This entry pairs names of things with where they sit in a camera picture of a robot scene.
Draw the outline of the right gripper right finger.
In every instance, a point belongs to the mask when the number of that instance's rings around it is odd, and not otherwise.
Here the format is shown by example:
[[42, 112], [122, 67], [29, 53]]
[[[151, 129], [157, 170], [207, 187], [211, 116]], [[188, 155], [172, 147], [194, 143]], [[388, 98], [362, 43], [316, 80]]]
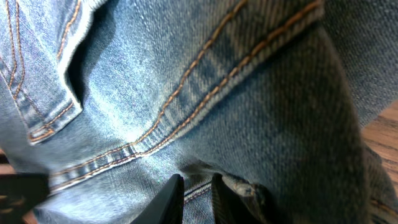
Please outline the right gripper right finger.
[[216, 173], [212, 177], [212, 206], [215, 223], [263, 224], [257, 215], [256, 189], [245, 182], [234, 182]]

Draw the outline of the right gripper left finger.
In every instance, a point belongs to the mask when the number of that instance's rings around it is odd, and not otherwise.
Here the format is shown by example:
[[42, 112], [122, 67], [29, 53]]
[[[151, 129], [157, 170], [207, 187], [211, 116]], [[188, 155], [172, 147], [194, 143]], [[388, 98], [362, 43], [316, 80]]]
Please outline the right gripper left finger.
[[131, 224], [182, 224], [184, 181], [174, 174]]

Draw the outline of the light blue denim jeans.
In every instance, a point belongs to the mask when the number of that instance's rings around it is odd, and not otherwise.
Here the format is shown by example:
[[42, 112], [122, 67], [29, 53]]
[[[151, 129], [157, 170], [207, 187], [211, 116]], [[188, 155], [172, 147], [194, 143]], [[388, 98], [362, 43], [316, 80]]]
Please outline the light blue denim jeans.
[[264, 223], [396, 223], [362, 129], [397, 99], [396, 1], [2, 1], [1, 222], [131, 223], [212, 177]]

